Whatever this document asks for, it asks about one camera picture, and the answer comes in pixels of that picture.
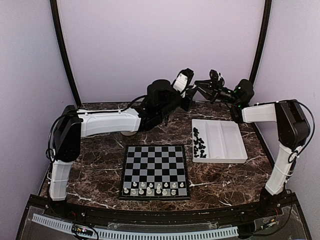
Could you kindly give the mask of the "white queen chess piece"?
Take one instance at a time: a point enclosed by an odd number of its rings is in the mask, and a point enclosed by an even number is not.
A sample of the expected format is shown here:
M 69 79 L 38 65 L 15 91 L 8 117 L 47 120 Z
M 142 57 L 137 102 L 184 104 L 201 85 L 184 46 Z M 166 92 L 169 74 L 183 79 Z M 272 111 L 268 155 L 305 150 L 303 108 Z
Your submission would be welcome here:
M 152 189 L 149 186 L 146 188 L 146 194 L 147 195 L 151 195 L 152 194 Z

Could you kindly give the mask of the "black and grey chessboard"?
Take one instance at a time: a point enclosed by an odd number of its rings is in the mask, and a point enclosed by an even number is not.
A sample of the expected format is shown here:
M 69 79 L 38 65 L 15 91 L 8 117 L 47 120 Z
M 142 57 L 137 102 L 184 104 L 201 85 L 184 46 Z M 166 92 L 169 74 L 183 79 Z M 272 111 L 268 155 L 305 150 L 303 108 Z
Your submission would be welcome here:
M 147 195 L 147 187 L 152 183 L 152 194 Z M 161 184 L 161 193 L 156 193 L 157 185 Z M 131 195 L 131 189 L 137 194 Z M 165 145 L 127 145 L 124 152 L 122 176 L 119 188 L 119 199 L 127 201 L 184 201 L 190 200 L 190 187 L 187 169 L 185 146 L 183 144 Z

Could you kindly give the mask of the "white divided plastic tray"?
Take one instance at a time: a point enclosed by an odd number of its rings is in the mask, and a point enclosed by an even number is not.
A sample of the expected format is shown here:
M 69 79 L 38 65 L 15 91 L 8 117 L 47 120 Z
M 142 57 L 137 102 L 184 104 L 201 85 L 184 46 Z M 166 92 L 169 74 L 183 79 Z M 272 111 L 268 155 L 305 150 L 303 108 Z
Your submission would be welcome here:
M 243 164 L 248 159 L 247 151 L 237 123 L 224 120 L 193 119 L 193 127 L 199 131 L 199 137 L 206 146 L 204 153 L 206 158 L 195 158 L 192 150 L 194 163 L 218 163 L 218 164 Z

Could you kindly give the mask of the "white king chess piece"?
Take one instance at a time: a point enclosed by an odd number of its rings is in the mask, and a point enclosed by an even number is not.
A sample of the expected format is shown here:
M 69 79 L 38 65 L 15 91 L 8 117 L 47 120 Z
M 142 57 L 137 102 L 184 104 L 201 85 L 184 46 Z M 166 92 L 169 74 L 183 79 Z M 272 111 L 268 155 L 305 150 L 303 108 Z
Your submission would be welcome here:
M 162 187 L 162 185 L 160 183 L 158 183 L 156 186 L 156 191 L 155 191 L 157 194 L 160 194 L 162 192 L 161 187 Z

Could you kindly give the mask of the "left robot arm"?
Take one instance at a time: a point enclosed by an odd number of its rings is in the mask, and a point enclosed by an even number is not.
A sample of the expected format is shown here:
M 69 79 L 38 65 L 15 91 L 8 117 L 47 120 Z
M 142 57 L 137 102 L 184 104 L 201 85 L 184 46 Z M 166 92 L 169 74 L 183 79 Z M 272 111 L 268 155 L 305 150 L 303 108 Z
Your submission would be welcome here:
M 139 97 L 139 105 L 130 102 L 122 109 L 89 111 L 74 105 L 65 107 L 50 128 L 45 152 L 50 161 L 47 194 L 53 200 L 50 208 L 58 217 L 67 218 L 71 213 L 64 200 L 72 164 L 80 155 L 81 138 L 115 132 L 132 136 L 168 121 L 177 108 L 188 111 L 196 86 L 179 89 L 178 85 L 177 81 L 155 80 L 147 87 L 147 94 Z

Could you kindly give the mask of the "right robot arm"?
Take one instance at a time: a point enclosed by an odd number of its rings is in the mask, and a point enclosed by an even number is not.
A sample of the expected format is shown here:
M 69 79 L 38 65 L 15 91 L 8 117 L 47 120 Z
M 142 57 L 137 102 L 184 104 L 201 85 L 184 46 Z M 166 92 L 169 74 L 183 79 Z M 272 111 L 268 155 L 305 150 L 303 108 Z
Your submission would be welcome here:
M 265 190 L 271 196 L 280 194 L 312 137 L 304 105 L 296 99 L 289 99 L 248 106 L 254 96 L 254 87 L 249 80 L 242 79 L 233 90 L 224 87 L 223 83 L 223 80 L 209 79 L 197 80 L 194 85 L 211 103 L 217 100 L 229 103 L 231 118 L 236 123 L 276 123 L 279 150 Z

